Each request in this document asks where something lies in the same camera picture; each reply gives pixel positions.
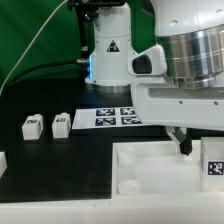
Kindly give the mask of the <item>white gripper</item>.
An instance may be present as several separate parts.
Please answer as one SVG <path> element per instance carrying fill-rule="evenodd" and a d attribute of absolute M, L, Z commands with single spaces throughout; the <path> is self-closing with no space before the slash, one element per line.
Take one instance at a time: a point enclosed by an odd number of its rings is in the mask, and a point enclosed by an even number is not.
<path fill-rule="evenodd" d="M 173 126 L 166 133 L 183 155 L 191 154 L 192 139 L 180 127 L 224 131 L 223 86 L 181 89 L 165 77 L 137 77 L 131 84 L 131 96 L 142 123 Z"/>

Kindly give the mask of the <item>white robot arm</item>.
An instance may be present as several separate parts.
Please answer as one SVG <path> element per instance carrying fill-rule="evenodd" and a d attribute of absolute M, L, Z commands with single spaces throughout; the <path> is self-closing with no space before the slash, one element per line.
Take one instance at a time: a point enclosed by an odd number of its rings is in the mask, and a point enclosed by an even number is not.
<path fill-rule="evenodd" d="M 192 152 L 189 128 L 224 131 L 224 0 L 142 0 L 155 18 L 156 44 L 131 46 L 125 0 L 92 0 L 95 49 L 86 84 L 131 89 L 137 117 L 164 126 Z"/>

